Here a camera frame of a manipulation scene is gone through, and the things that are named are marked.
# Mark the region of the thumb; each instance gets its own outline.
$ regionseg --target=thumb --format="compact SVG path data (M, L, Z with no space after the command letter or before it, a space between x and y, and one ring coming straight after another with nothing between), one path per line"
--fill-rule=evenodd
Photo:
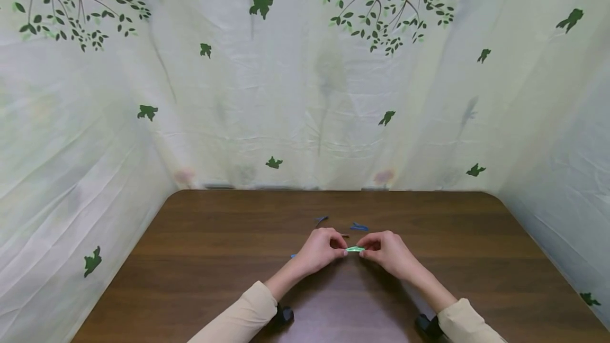
M360 257L368 260L372 260L374 263L380 263L381 252L378 250L362 250Z
M333 257L335 259L345 257L346 255L347 255L347 250L345 250L345 249L341 249L341 248L333 249Z

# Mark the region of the white curtain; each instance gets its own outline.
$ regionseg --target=white curtain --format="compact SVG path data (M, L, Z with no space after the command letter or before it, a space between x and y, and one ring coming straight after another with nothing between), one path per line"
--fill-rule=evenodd
M212 186L490 192L610 326L609 43L610 0L0 0L0 342Z

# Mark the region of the brown tabletop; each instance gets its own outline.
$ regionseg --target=brown tabletop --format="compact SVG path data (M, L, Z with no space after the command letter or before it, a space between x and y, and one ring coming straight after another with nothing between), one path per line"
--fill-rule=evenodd
M508 342L609 342L610 334L496 198L478 192L180 191L172 195L73 343L186 343L297 253L318 218L392 230ZM255 342L422 342L408 287L357 254L281 302L294 322Z

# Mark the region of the person's left hand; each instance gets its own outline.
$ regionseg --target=person's left hand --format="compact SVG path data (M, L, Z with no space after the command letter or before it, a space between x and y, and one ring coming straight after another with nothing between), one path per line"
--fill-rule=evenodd
M314 229L289 264L299 275L308 276L332 263L333 260L345 257L346 248L347 243L334 228Z

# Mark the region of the black clip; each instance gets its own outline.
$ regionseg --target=black clip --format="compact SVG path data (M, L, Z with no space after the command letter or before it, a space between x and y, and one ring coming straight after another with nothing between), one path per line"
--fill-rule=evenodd
M292 322L293 320L294 320L294 312L292 311L292 308L290 308L288 306L282 307L278 303L277 304L277 313L273 317L274 323L278 327L283 327L283 326L286 326L287 324L290 324L290 322Z
M416 327L430 341L438 340L443 335L437 316L430 320L424 314L420 314L416 319Z

